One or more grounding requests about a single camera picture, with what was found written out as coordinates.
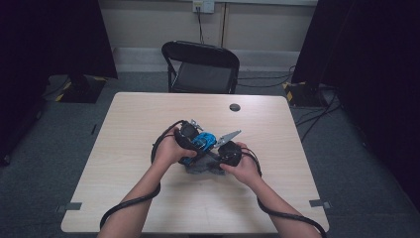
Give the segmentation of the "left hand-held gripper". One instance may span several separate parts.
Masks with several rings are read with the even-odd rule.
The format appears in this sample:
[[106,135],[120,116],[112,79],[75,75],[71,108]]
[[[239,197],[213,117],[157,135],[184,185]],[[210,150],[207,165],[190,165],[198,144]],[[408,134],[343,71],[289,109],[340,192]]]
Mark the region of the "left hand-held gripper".
[[195,151],[197,156],[201,156],[203,151],[195,146],[192,141],[199,135],[198,130],[188,121],[180,120],[175,125],[180,124],[180,128],[174,131],[176,143],[183,149]]

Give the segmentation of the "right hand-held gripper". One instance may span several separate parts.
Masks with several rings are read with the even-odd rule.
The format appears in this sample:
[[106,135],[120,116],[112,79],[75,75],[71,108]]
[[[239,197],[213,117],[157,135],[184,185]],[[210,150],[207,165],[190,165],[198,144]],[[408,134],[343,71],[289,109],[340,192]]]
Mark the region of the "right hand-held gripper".
[[233,139],[240,133],[241,130],[237,130],[219,138],[215,144],[215,148],[218,149],[218,156],[216,157],[216,160],[219,163],[235,167],[240,162],[242,149],[233,142]]

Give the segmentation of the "blue toy car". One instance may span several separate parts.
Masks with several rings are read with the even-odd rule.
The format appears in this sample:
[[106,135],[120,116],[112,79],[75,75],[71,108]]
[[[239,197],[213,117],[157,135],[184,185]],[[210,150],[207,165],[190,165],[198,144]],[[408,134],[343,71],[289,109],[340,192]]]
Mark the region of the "blue toy car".
[[197,155],[193,158],[183,157],[179,162],[187,167],[192,166],[211,151],[215,144],[216,137],[213,134],[202,132],[192,140],[192,145],[198,150]]

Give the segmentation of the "grey towel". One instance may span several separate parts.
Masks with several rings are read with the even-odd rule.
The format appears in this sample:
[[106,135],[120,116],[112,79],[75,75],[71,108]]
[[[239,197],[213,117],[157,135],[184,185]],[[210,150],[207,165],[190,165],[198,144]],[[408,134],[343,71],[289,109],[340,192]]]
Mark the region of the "grey towel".
[[225,171],[220,168],[220,157],[216,154],[205,155],[191,166],[186,166],[185,170],[192,175],[213,174],[223,176],[225,174]]

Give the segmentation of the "person's right hand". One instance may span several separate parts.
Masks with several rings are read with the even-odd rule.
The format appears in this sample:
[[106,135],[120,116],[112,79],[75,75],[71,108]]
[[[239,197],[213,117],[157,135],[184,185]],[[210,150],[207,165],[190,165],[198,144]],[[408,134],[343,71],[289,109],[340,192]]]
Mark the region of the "person's right hand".
[[235,167],[221,164],[220,168],[233,175],[238,181],[249,188],[254,189],[263,181],[263,179],[258,172],[257,164],[251,157],[251,153],[247,145],[241,142],[238,142],[237,145],[242,149],[240,162]]

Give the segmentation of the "person's left hand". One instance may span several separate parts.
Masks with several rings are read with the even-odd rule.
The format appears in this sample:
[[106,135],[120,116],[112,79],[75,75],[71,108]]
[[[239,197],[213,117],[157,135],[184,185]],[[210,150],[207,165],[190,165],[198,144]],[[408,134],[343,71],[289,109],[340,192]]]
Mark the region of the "person's left hand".
[[176,164],[181,158],[193,158],[197,153],[193,150],[181,148],[173,135],[164,136],[157,146],[153,166],[159,169],[168,169],[171,165]]

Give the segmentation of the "black folding chair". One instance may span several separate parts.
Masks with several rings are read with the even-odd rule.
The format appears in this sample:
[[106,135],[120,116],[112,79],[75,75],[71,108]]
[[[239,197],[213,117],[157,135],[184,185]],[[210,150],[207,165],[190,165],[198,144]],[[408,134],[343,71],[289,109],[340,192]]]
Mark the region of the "black folding chair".
[[240,61],[224,48],[186,41],[171,41],[161,47],[167,63],[168,91],[233,94]]

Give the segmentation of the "black yellow-striped stand base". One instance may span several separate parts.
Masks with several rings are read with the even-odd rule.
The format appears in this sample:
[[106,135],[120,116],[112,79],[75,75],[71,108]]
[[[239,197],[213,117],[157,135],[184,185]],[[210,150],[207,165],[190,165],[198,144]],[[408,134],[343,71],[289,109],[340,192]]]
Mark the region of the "black yellow-striped stand base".
[[319,87],[312,87],[307,82],[282,85],[285,97],[291,106],[295,107],[326,107],[327,101]]
[[84,74],[70,74],[69,82],[56,97],[61,103],[95,103],[106,84],[103,77]]

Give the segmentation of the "grey tape strip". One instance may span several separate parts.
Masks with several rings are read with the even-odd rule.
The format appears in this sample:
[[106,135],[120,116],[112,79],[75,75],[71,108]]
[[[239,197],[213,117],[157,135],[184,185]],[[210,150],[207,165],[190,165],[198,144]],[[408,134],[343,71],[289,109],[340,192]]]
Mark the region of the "grey tape strip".
[[323,201],[322,199],[312,199],[309,200],[311,207],[323,207],[324,209],[332,208],[332,204],[329,201]]
[[81,202],[69,202],[67,204],[59,205],[55,211],[58,213],[66,213],[68,210],[79,210],[81,205]]

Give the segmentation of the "black curtain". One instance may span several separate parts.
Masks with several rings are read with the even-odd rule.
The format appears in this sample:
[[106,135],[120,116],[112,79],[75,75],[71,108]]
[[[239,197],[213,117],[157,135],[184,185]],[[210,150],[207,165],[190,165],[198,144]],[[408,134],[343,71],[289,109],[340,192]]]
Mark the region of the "black curtain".
[[117,76],[99,0],[0,0],[0,166],[62,74]]
[[318,0],[292,80],[337,87],[420,211],[420,0]]

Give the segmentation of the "white wall socket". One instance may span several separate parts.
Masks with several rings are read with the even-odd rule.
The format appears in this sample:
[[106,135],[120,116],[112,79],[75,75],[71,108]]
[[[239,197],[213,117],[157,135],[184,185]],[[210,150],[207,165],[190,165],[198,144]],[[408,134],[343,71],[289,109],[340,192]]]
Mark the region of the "white wall socket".
[[213,0],[193,0],[192,11],[194,13],[213,14],[215,12],[215,2]]

